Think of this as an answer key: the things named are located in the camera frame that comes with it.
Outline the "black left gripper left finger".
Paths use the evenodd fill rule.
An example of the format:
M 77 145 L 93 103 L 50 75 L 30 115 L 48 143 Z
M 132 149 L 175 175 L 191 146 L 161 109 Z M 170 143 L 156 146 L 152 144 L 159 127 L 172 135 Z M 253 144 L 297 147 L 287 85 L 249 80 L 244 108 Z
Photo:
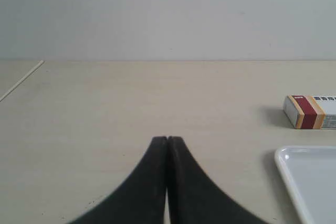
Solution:
M 117 189 L 72 223 L 163 223 L 167 137 L 154 137 Z

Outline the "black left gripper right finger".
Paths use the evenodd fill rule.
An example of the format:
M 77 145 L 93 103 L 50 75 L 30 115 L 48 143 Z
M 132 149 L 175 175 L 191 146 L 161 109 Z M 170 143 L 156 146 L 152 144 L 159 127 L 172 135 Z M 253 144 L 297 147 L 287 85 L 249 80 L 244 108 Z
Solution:
M 225 194 L 184 140 L 168 138 L 166 185 L 171 223 L 265 223 Z

